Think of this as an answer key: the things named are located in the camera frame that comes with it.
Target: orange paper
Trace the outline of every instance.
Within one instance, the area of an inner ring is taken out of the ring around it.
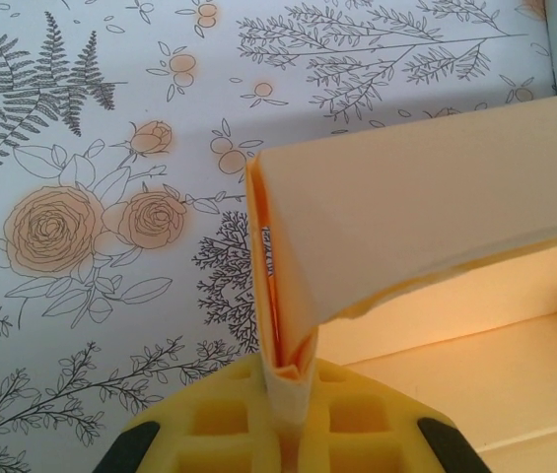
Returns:
[[[557,98],[266,150],[247,189],[269,395],[298,423],[320,325],[557,246]]]

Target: cream paper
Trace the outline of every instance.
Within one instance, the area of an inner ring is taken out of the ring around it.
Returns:
[[[297,424],[320,325],[557,246],[557,98],[266,150],[247,189],[269,396]]]

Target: yellow plastic holder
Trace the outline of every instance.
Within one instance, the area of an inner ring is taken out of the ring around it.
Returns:
[[[486,473],[447,416],[317,360],[307,421],[277,426],[259,355],[136,416],[95,473]]]

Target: orange berry drawing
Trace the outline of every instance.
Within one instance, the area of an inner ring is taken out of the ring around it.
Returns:
[[[271,93],[274,92],[273,87],[266,82],[261,82],[256,87],[254,87],[254,93],[259,97],[269,97]]]
[[[178,54],[171,58],[169,67],[173,72],[188,72],[197,65],[197,60],[190,54]]]
[[[263,144],[261,140],[247,140],[238,143],[232,140],[232,130],[228,120],[225,118],[221,122],[220,130],[212,130],[216,135],[210,142],[210,150],[219,157],[217,166],[223,174],[241,174],[239,182],[244,179],[243,170],[247,159],[254,157],[252,149],[258,148]]]
[[[199,5],[197,12],[202,17],[214,17],[217,15],[217,7],[210,3],[204,3],[203,5]]]
[[[196,5],[196,9],[183,8],[177,10],[178,15],[191,15],[195,18],[195,33],[200,37],[205,37],[204,30],[209,30],[215,27],[219,20],[219,8],[212,2],[212,0],[205,0],[200,3],[200,0],[192,0]]]
[[[186,46],[178,47],[174,51],[171,51],[169,46],[162,41],[158,41],[158,46],[162,54],[168,58],[168,61],[161,60],[160,65],[163,68],[168,66],[168,68],[151,68],[147,69],[147,72],[154,76],[173,76],[167,90],[167,101],[171,101],[175,94],[185,95],[185,89],[195,83],[197,59],[192,54],[184,52]]]
[[[501,77],[502,81],[511,87],[508,92],[508,96],[506,97],[506,103],[511,103],[512,101],[524,102],[534,100],[534,93],[528,88],[528,86],[534,82],[534,77],[526,79],[519,85],[506,76],[500,75],[499,77]]]
[[[243,94],[242,99],[252,100],[249,108],[254,108],[261,103],[269,103],[270,105],[287,105],[287,101],[277,101],[269,97],[274,93],[274,88],[267,82],[259,82],[254,86],[253,94]]]

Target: square hole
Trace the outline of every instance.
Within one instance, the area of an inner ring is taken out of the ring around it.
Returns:
[[[342,382],[346,380],[346,375],[341,370],[320,368],[318,376],[322,382]]]
[[[383,402],[377,396],[340,397],[331,402],[329,411],[331,432],[363,434],[389,429]]]
[[[191,432],[194,436],[233,436],[247,432],[247,409],[242,401],[204,401],[195,411]]]
[[[328,451],[330,473],[402,473],[400,449],[375,441],[343,441]]]
[[[251,367],[249,365],[241,365],[232,367],[230,379],[247,379],[251,376]]]
[[[251,473],[251,452],[246,449],[181,451],[178,459],[178,473]]]

